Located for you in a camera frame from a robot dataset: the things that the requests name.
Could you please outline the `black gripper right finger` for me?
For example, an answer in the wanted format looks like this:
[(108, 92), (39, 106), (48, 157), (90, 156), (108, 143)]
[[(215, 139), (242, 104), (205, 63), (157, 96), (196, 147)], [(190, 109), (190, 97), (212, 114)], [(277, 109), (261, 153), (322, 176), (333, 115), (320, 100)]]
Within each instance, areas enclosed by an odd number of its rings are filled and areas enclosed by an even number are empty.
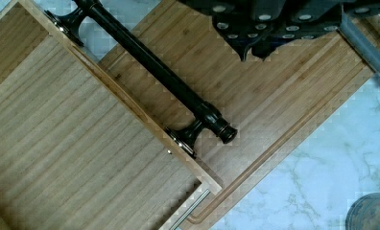
[(339, 29), (342, 22), (340, 0), (281, 0), (279, 16), (270, 30), (251, 47), (255, 57), (265, 59), (277, 47), (296, 39), (316, 39)]

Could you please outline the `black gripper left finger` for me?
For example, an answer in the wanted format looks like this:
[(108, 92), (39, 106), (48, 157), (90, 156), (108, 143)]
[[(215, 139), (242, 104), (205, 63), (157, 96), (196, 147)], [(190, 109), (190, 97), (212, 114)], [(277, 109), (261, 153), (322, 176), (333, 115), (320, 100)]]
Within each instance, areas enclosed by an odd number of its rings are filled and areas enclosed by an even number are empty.
[(247, 0), (246, 5), (212, 17), (216, 31), (242, 61), (247, 60), (248, 52), (265, 59), (274, 51), (269, 38), (273, 20), (272, 0)]

